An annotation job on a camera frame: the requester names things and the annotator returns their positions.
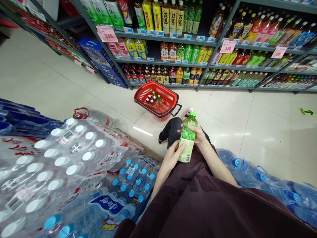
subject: shelf price tag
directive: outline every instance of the shelf price tag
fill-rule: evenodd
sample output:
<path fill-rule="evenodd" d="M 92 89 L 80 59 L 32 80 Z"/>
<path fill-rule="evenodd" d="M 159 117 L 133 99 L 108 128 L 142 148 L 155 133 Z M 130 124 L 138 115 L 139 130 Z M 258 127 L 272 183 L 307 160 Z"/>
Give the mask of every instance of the shelf price tag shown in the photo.
<path fill-rule="evenodd" d="M 146 30 L 145 29 L 139 29 L 137 28 L 138 34 L 140 35 L 146 35 Z"/>
<path fill-rule="evenodd" d="M 124 27 L 123 30 L 124 30 L 125 33 L 132 33 L 132 34 L 134 34 L 133 29 L 130 28 L 130 27 Z"/>
<path fill-rule="evenodd" d="M 220 53 L 228 53 L 231 54 L 232 51 L 234 50 L 236 42 L 235 41 L 229 41 L 225 40 L 222 44 Z"/>
<path fill-rule="evenodd" d="M 279 47 L 279 46 L 276 47 L 271 58 L 275 58 L 275 59 L 282 58 L 286 50 L 287 50 L 287 47 Z"/>
<path fill-rule="evenodd" d="M 191 40 L 192 39 L 192 35 L 184 34 L 184 39 Z"/>
<path fill-rule="evenodd" d="M 102 42 L 119 42 L 111 26 L 96 26 L 97 33 Z"/>

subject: tiled floor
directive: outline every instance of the tiled floor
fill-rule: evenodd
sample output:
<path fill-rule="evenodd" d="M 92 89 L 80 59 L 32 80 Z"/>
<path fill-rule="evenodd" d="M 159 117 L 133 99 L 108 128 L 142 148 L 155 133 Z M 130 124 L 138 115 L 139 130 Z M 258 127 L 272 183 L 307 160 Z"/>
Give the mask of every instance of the tiled floor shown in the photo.
<path fill-rule="evenodd" d="M 106 84 L 21 29 L 0 47 L 0 80 L 1 98 L 59 120 L 70 117 L 75 108 L 89 106 L 120 119 L 121 130 L 165 155 L 166 144 L 158 144 L 157 137 L 167 121 L 134 103 L 135 90 Z M 297 109 L 317 111 L 316 94 L 174 91 L 183 106 L 178 115 L 194 107 L 216 148 L 250 158 L 282 179 L 317 186 L 317 117 L 302 116 Z"/>

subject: yellow drink bottle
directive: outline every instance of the yellow drink bottle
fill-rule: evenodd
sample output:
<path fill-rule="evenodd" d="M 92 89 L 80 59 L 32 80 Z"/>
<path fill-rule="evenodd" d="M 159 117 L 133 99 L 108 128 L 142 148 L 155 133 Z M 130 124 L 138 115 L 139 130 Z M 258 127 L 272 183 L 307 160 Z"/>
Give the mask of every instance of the yellow drink bottle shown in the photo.
<path fill-rule="evenodd" d="M 154 0 L 153 2 L 153 14 L 154 14 L 155 30 L 162 31 L 161 6 L 159 5 L 158 0 Z"/>
<path fill-rule="evenodd" d="M 145 16 L 145 24 L 147 30 L 154 30 L 153 18 L 152 18 L 152 2 L 144 0 L 142 3 L 142 8 Z"/>

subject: juice bottle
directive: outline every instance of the juice bottle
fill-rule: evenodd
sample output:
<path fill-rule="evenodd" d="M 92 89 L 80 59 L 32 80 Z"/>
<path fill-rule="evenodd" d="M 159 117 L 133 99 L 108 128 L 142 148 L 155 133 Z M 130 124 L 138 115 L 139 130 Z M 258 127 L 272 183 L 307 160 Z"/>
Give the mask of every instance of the juice bottle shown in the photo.
<path fill-rule="evenodd" d="M 201 46 L 200 47 L 200 52 L 197 60 L 197 64 L 200 64 L 200 62 L 204 62 L 205 57 L 207 54 L 207 47 L 206 46 Z"/>
<path fill-rule="evenodd" d="M 193 84 L 196 73 L 197 73 L 197 68 L 192 68 L 191 74 L 189 76 L 189 81 L 188 81 L 189 84 Z"/>
<path fill-rule="evenodd" d="M 164 70 L 163 72 L 163 83 L 168 83 L 168 72 Z"/>
<path fill-rule="evenodd" d="M 129 11 L 129 5 L 128 5 L 128 1 L 127 0 L 118 0 L 121 12 L 123 14 L 124 17 L 124 22 L 127 25 L 132 25 L 132 17 Z"/>
<path fill-rule="evenodd" d="M 199 0 L 199 4 L 196 7 L 196 12 L 194 17 L 194 24 L 193 24 L 193 31 L 192 31 L 193 34 L 197 34 L 198 32 L 201 14 L 202 14 L 202 0 Z"/>
<path fill-rule="evenodd" d="M 216 37 L 219 26 L 221 25 L 221 22 L 224 20 L 225 8 L 225 6 L 222 6 L 221 9 L 216 12 L 208 32 L 210 34 L 210 37 Z"/>
<path fill-rule="evenodd" d="M 146 29 L 141 0 L 134 1 L 133 6 L 134 6 L 136 18 L 138 19 L 139 28 Z"/>
<path fill-rule="evenodd" d="M 187 84 L 189 81 L 191 75 L 191 71 L 189 70 L 189 67 L 184 69 L 184 75 L 183 75 L 183 83 Z"/>
<path fill-rule="evenodd" d="M 175 0 L 172 0 L 172 5 L 169 8 L 169 32 L 176 33 L 176 25 L 177 25 L 177 7 L 175 4 Z"/>
<path fill-rule="evenodd" d="M 175 62 L 177 58 L 177 45 L 174 42 L 169 44 L 169 61 Z"/>
<path fill-rule="evenodd" d="M 195 79 L 194 79 L 194 84 L 199 84 L 201 75 L 202 75 L 202 68 L 198 68 Z"/>
<path fill-rule="evenodd" d="M 185 47 L 182 43 L 178 44 L 177 46 L 177 60 L 183 60 L 184 58 L 184 51 L 185 51 Z"/>
<path fill-rule="evenodd" d="M 163 31 L 165 36 L 169 36 L 169 4 L 164 0 L 162 5 Z"/>
<path fill-rule="evenodd" d="M 191 57 L 189 58 L 188 62 L 192 64 L 197 63 L 199 52 L 200 52 L 199 46 L 194 45 L 192 49 Z"/>
<path fill-rule="evenodd" d="M 152 19 L 152 2 L 143 0 L 142 3 L 144 15 L 145 15 L 145 24 L 147 30 L 154 30 L 153 19 Z"/>
<path fill-rule="evenodd" d="M 158 82 L 159 82 L 160 84 L 163 84 L 163 83 L 164 83 L 163 74 L 161 73 L 160 70 L 158 70 L 157 79 L 158 79 Z"/>
<path fill-rule="evenodd" d="M 178 37 L 182 37 L 183 35 L 184 13 L 185 13 L 185 9 L 183 5 L 184 5 L 184 2 L 179 1 L 179 6 L 177 7 L 177 27 L 176 27 L 176 33 L 178 34 Z"/>
<path fill-rule="evenodd" d="M 134 43 L 134 40 L 131 38 L 126 38 L 125 39 L 125 45 L 128 48 L 130 56 L 133 57 L 138 57 L 138 51 L 136 50 L 136 46 Z"/>
<path fill-rule="evenodd" d="M 253 41 L 253 39 L 256 37 L 256 35 L 262 28 L 264 18 L 265 18 L 265 15 L 262 15 L 258 20 L 256 20 L 253 23 L 251 30 L 249 31 L 247 36 L 244 38 L 245 40 L 249 40 L 250 42 Z"/>
<path fill-rule="evenodd" d="M 184 72 L 182 70 L 182 67 L 180 66 L 176 71 L 176 83 L 182 83 L 183 74 Z"/>
<path fill-rule="evenodd" d="M 214 48 L 213 47 L 207 47 L 207 53 L 206 53 L 206 57 L 205 57 L 205 60 L 204 62 L 209 62 L 210 61 L 210 58 L 211 58 L 211 55 L 212 55 L 212 52 L 214 51 Z"/>
<path fill-rule="evenodd" d="M 188 20 L 187 20 L 187 27 L 186 27 L 187 33 L 191 33 L 193 30 L 195 10 L 196 10 L 195 2 L 196 2 L 196 0 L 192 0 L 191 4 L 188 7 Z"/>
<path fill-rule="evenodd" d="M 178 158 L 180 162 L 188 163 L 191 160 L 196 132 L 188 129 L 188 125 L 196 127 L 198 126 L 196 115 L 196 112 L 190 112 L 189 117 L 186 118 L 186 120 L 184 121 L 184 127 L 182 129 L 181 138 L 179 140 L 179 146 L 184 143 L 186 147 Z"/>
<path fill-rule="evenodd" d="M 184 60 L 189 60 L 189 58 L 192 56 L 192 51 L 193 51 L 192 45 L 187 44 L 185 46 Z"/>
<path fill-rule="evenodd" d="M 168 60 L 168 43 L 162 42 L 161 43 L 161 60 L 164 61 L 164 59 Z"/>

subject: barcode sticker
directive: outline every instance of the barcode sticker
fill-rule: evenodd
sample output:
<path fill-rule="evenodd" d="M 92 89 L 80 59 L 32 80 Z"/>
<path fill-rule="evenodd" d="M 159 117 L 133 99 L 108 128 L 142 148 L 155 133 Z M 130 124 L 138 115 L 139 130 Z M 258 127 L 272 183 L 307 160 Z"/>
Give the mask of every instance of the barcode sticker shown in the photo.
<path fill-rule="evenodd" d="M 23 205 L 23 201 L 20 200 L 17 195 L 14 195 L 13 198 L 5 205 L 6 209 L 12 211 L 12 213 L 16 212 Z"/>
<path fill-rule="evenodd" d="M 128 171 L 126 172 L 128 175 L 133 175 L 133 173 L 134 173 L 134 171 L 135 171 L 135 169 L 133 169 L 133 168 L 128 168 Z"/>

